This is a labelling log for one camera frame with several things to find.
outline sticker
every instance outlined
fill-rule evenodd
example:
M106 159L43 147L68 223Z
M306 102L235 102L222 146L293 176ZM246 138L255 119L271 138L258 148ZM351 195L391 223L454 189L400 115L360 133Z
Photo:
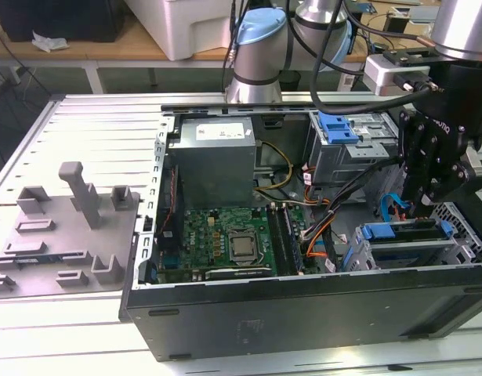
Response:
M23 260L16 260L18 264L36 264L38 260L36 258L25 258Z
M326 268L328 268L330 272L334 273L336 271L335 264L331 262L329 258L326 259L326 262L324 263L324 265L326 266Z
M371 115L347 116L348 121L360 121L361 123L372 123L375 119Z
M242 123L199 124L196 131L197 141L212 139L243 139Z
M369 135L369 131L366 127L354 128L353 131L356 134L360 133L362 135Z

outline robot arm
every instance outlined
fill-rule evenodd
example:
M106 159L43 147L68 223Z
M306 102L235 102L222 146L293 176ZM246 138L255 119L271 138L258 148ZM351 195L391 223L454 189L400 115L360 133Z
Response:
M292 21L295 32L317 50L331 21L335 1L305 0ZM234 78L227 89L229 103L281 102L280 71L309 71L315 63L295 40L281 9L254 9L246 13L237 37ZM340 65L350 46L352 27L344 10L339 13L324 58Z
M400 114L401 198L414 203L413 216L482 189L482 0L442 2L432 39L435 49L370 56L364 71L377 95L437 87Z

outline white paper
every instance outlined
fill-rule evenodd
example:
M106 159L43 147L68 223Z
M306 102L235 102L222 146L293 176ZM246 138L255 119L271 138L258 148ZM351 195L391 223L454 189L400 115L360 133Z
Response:
M212 139L243 139L244 126L242 123L199 124L197 126L197 141Z
M35 47L38 47L42 51L51 52L54 49L67 49L70 47L67 43L65 38L46 38L42 37L39 34L36 34L34 31L34 39L31 41L31 44Z

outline white storage container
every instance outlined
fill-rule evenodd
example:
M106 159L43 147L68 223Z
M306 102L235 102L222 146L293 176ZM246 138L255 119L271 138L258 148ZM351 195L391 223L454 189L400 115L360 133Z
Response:
M231 0L125 1L170 60L230 43Z

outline black computer case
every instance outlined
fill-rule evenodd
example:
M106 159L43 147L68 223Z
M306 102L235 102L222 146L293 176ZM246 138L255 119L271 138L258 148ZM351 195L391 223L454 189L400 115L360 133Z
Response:
M0 21L13 42L48 38L113 42L124 25L123 0L0 0Z

